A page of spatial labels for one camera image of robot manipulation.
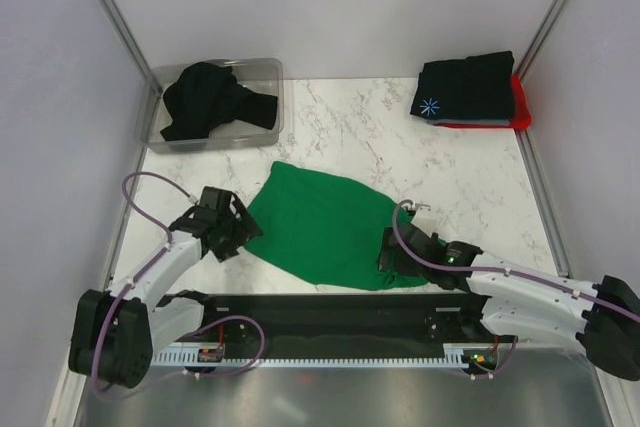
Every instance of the black cloth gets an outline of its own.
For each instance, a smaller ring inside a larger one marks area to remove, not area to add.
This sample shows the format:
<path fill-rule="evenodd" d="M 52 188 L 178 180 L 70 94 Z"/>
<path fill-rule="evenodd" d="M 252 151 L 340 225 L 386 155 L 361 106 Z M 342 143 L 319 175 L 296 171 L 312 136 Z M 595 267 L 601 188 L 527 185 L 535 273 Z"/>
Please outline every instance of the black cloth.
<path fill-rule="evenodd" d="M 515 115 L 511 52 L 424 64 L 411 115 L 428 121 L 509 121 Z"/>
<path fill-rule="evenodd" d="M 184 69 L 162 99 L 173 119 L 160 132 L 168 142 L 205 139 L 219 125 L 234 120 L 273 129 L 278 115 L 277 97 L 243 87 L 231 67 L 208 62 Z"/>

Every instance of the wire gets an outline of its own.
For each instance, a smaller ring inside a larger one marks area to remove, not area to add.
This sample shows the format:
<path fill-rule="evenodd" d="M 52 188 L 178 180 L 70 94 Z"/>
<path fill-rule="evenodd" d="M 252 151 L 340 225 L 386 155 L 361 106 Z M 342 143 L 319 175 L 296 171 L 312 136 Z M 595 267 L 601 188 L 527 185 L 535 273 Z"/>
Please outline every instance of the wire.
<path fill-rule="evenodd" d="M 262 353 L 264 352 L 264 348 L 266 345 L 266 336 L 264 333 L 264 329 L 262 328 L 262 326 L 256 322 L 254 319 L 252 319 L 251 317 L 247 317 L 245 315 L 229 315 L 227 317 L 224 317 L 222 319 L 216 320 L 215 322 L 211 322 L 210 324 L 207 324 L 203 327 L 200 327 L 198 330 L 192 332 L 191 334 L 188 335 L 198 335 L 201 334 L 203 332 L 206 332 L 208 330 L 213 329 L 214 327 L 217 327 L 218 325 L 222 325 L 225 322 L 229 322 L 232 320 L 241 320 L 243 322 L 249 322 L 251 325 L 253 325 L 256 330 L 258 331 L 258 334 L 260 334 L 260 347 L 258 348 L 258 352 L 256 353 L 256 355 L 249 361 L 247 362 L 245 365 L 243 365 L 242 367 L 239 367 L 237 369 L 231 370 L 229 372 L 211 372 L 208 374 L 205 373 L 201 373 L 200 377 L 205 377 L 205 378 L 212 378 L 212 377 L 231 377 L 233 375 L 238 375 L 241 374 L 243 372 L 246 372 L 247 370 L 249 370 L 251 367 L 253 367 L 253 365 L 258 362 L 260 360 L 260 357 L 262 357 Z"/>
<path fill-rule="evenodd" d="M 502 372 L 507 365 L 509 364 L 509 362 L 511 361 L 511 358 L 513 357 L 513 353 L 516 350 L 516 345 L 518 345 L 518 337 L 514 337 L 513 338 L 513 342 L 511 342 L 511 348 L 509 348 L 509 352 L 507 352 L 507 356 L 504 359 L 504 362 L 502 362 L 500 365 L 498 365 L 496 367 L 496 369 L 492 372 L 489 372 L 487 374 L 475 374 L 471 377 L 471 380 L 476 380 L 476 379 L 492 379 L 494 378 L 496 375 L 498 375 L 500 372 Z"/>
<path fill-rule="evenodd" d="M 412 200 L 409 199 L 405 199 L 402 202 L 398 203 L 395 207 L 395 209 L 393 209 L 393 215 L 391 217 L 391 227 L 393 229 L 393 234 L 396 237 L 396 240 L 398 241 L 398 245 L 400 245 L 400 247 L 402 248 L 402 250 L 404 250 L 407 255 L 409 257 L 411 257 L 413 260 L 415 260 L 416 262 L 418 262 L 420 265 L 423 265 L 425 267 L 429 267 L 430 269 L 435 269 L 435 270 L 442 270 L 444 272 L 493 272 L 496 274 L 505 274 L 505 275 L 513 275 L 515 277 L 520 277 L 522 279 L 525 280 L 529 280 L 531 282 L 536 282 L 538 284 L 542 284 L 545 285 L 547 287 L 551 287 L 553 289 L 559 290 L 561 292 L 564 292 L 565 294 L 571 294 L 574 295 L 574 289 L 572 289 L 571 287 L 567 287 L 566 285 L 562 285 L 562 284 L 556 284 L 555 282 L 552 282 L 550 280 L 544 279 L 542 277 L 538 277 L 537 275 L 533 275 L 533 274 L 529 274 L 527 272 L 520 272 L 517 270 L 509 270 L 507 272 L 507 269 L 503 268 L 503 267 L 484 267 L 484 266 L 478 266 L 478 267 L 453 267 L 450 265 L 440 265 L 440 264 L 434 264 L 432 262 L 429 262 L 428 260 L 425 260 L 421 257 L 419 257 L 418 255 L 416 255 L 411 249 L 409 249 L 409 247 L 407 246 L 407 244 L 405 244 L 404 240 L 402 239 L 402 236 L 400 234 L 400 230 L 398 229 L 398 213 L 400 212 L 400 209 L 407 204 L 413 204 Z M 610 309 L 620 315 L 623 315 L 625 317 L 627 317 L 628 319 L 633 320 L 634 322 L 640 323 L 640 315 L 636 315 L 633 312 L 624 309 L 618 305 L 615 305 L 611 302 L 608 302 L 606 300 L 602 300 L 602 299 L 598 299 L 597 297 L 594 297 L 592 295 L 589 294 L 585 294 L 584 292 L 579 292 L 578 295 L 585 299 L 588 300 L 589 302 L 593 302 L 594 304 L 597 304 L 601 307 Z"/>
<path fill-rule="evenodd" d="M 173 233 L 171 232 L 171 230 L 169 230 L 169 227 L 167 227 L 161 221 L 159 221 L 158 219 L 156 219 L 155 217 L 153 217 L 152 215 L 146 213 L 140 207 L 138 207 L 138 205 L 134 202 L 133 198 L 129 194 L 129 191 L 127 189 L 129 180 L 131 180 L 131 179 L 133 179 L 135 177 L 141 177 L 141 176 L 155 177 L 157 179 L 160 179 L 160 180 L 172 185 L 176 189 L 178 189 L 182 194 L 184 194 L 191 201 L 193 201 L 194 196 L 191 195 L 187 190 L 182 188 L 180 185 L 178 185 L 176 182 L 174 182 L 174 181 L 172 181 L 172 180 L 170 180 L 170 179 L 168 179 L 168 178 L 166 178 L 166 177 L 164 177 L 164 176 L 162 176 L 160 174 L 156 174 L 154 172 L 144 172 L 144 171 L 132 172 L 131 174 L 127 175 L 122 180 L 122 186 L 121 186 L 122 187 L 122 194 L 124 195 L 124 198 L 125 198 L 127 204 L 133 210 L 135 210 L 140 215 L 142 215 L 142 217 L 147 219 L 149 222 L 152 222 L 153 224 L 155 224 L 158 227 L 160 227 L 165 232 L 165 234 L 167 236 L 167 244 L 168 244 L 168 246 L 170 246 L 171 243 L 173 242 Z M 144 276 L 149 271 L 149 269 L 151 269 L 151 267 L 153 267 L 153 265 L 156 264 L 167 251 L 168 251 L 168 247 L 167 246 L 162 247 L 158 251 L 158 253 L 156 253 L 156 255 L 154 255 L 153 258 L 151 260 L 149 260 L 138 271 L 138 273 L 133 276 L 133 284 L 137 283 L 142 278 L 142 276 Z M 159 379 L 156 379 L 156 380 L 154 380 L 152 382 L 148 382 L 141 389 L 135 390 L 133 392 L 129 392 L 127 394 L 120 395 L 118 397 L 110 397 L 110 396 L 105 395 L 111 389 L 113 384 L 107 384 L 105 387 L 101 387 L 99 379 L 98 379 L 98 370 L 99 370 L 99 367 L 100 367 L 100 358 L 102 356 L 102 350 L 104 348 L 104 341 L 105 341 L 105 338 L 107 336 L 107 332 L 109 330 L 109 326 L 111 325 L 113 317 L 115 316 L 115 313 L 116 313 L 116 311 L 118 309 L 118 306 L 122 302 L 122 299 L 131 290 L 131 287 L 132 287 L 131 284 L 125 285 L 125 287 L 116 296 L 115 300 L 111 303 L 111 306 L 107 310 L 107 314 L 106 314 L 106 316 L 104 318 L 104 322 L 102 323 L 102 326 L 100 327 L 100 332 L 98 333 L 98 339 L 96 341 L 96 348 L 95 348 L 95 352 L 94 352 L 93 359 L 92 359 L 92 362 L 91 362 L 91 379 L 90 379 L 91 382 L 90 383 L 91 383 L 91 390 L 93 390 L 93 393 L 95 394 L 95 396 L 98 397 L 98 399 L 102 400 L 103 402 L 117 402 L 117 401 L 126 400 L 126 399 L 128 399 L 130 397 L 133 397 L 134 395 L 137 395 L 139 393 L 144 392 L 149 387 L 151 387 L 151 386 L 153 386 L 153 385 L 155 385 L 157 383 L 164 382 L 165 380 L 171 379 L 171 378 L 176 377 L 178 375 L 182 375 L 185 372 L 188 373 L 188 371 L 186 371 L 186 370 L 171 372 L 170 374 L 164 375 L 164 376 L 160 377 Z M 264 351 L 264 347 L 265 347 L 265 342 L 266 342 L 264 330 L 262 329 L 260 324 L 258 324 L 255 320 L 253 320 L 253 319 L 251 319 L 249 317 L 245 317 L 245 316 L 242 316 L 242 315 L 231 315 L 231 316 L 228 316 L 228 317 L 224 317 L 223 319 L 219 319 L 216 322 L 213 322 L 211 324 L 208 324 L 208 325 L 198 329 L 195 333 L 205 332 L 205 331 L 207 331 L 207 330 L 209 330 L 209 329 L 211 329 L 211 328 L 213 328 L 213 327 L 215 327 L 217 325 L 222 325 L 224 322 L 227 322 L 229 320 L 243 320 L 245 322 L 249 322 L 254 327 L 256 327 L 256 329 L 258 330 L 258 332 L 260 334 L 260 348 L 258 350 L 257 355 L 251 361 L 249 361 L 246 365 L 244 365 L 243 367 L 240 367 L 239 369 L 233 370 L 231 372 L 221 372 L 221 373 L 218 373 L 217 375 L 199 374 L 199 376 L 201 376 L 201 377 L 228 377 L 228 376 L 231 376 L 231 375 L 237 375 L 239 373 L 242 373 L 242 372 L 245 372 L 245 371 L 249 370 L 259 360 L 260 356 L 262 355 L 262 353 Z"/>
<path fill-rule="evenodd" d="M 218 348 L 216 350 L 222 350 L 224 348 L 224 324 L 220 324 L 219 337 L 218 337 Z"/>
<path fill-rule="evenodd" d="M 480 365 L 480 362 L 478 362 L 477 360 L 474 361 L 474 364 L 479 369 L 484 370 L 485 372 L 493 374 L 496 371 L 496 369 L 498 368 L 498 366 L 500 365 L 500 350 L 496 349 L 495 355 L 496 355 L 496 367 L 494 369 L 488 369 L 488 368 L 484 367 L 483 365 Z"/>
<path fill-rule="evenodd" d="M 500 346 L 500 337 L 498 337 L 497 335 L 494 335 L 493 347 L 491 347 L 491 350 L 489 351 L 489 355 L 496 353 L 498 351 L 499 346 Z"/>

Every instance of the blue star logo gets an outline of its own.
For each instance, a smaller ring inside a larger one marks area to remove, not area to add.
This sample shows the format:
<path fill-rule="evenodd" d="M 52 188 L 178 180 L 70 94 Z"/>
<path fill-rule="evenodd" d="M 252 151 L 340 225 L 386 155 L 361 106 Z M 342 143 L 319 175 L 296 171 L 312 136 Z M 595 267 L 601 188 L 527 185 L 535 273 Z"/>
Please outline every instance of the blue star logo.
<path fill-rule="evenodd" d="M 440 108 L 438 101 L 433 100 L 432 98 L 429 98 L 429 100 L 423 100 L 420 107 L 422 108 L 422 113 L 424 114 L 426 112 L 428 116 L 435 115 L 436 110 Z"/>

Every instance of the black base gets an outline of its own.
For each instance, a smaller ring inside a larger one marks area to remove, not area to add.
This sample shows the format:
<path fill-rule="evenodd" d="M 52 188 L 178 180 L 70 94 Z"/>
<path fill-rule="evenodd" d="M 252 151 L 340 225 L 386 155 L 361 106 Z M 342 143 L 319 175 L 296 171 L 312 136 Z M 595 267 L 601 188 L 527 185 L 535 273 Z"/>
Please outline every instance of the black base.
<path fill-rule="evenodd" d="M 177 296 L 205 305 L 203 325 L 228 315 L 255 319 L 266 333 L 266 359 L 440 358 L 443 343 L 494 341 L 465 325 L 468 306 L 477 308 L 469 294 Z M 227 358 L 255 355 L 260 338 L 251 325 L 230 322 L 224 334 Z M 218 331 L 189 340 L 217 342 Z"/>

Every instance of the red cloth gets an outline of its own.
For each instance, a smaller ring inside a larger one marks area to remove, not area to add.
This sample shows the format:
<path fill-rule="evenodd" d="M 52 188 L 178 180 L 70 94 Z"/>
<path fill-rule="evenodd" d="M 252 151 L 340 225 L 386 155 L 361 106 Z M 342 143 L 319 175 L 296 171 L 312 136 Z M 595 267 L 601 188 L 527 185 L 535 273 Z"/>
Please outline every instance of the red cloth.
<path fill-rule="evenodd" d="M 527 97 L 524 95 L 524 89 L 517 75 L 511 76 L 511 90 L 513 98 L 516 101 L 516 114 L 508 125 L 493 124 L 452 124 L 442 123 L 438 127 L 449 127 L 451 129 L 514 129 L 525 130 L 531 125 L 531 114 L 527 107 Z"/>

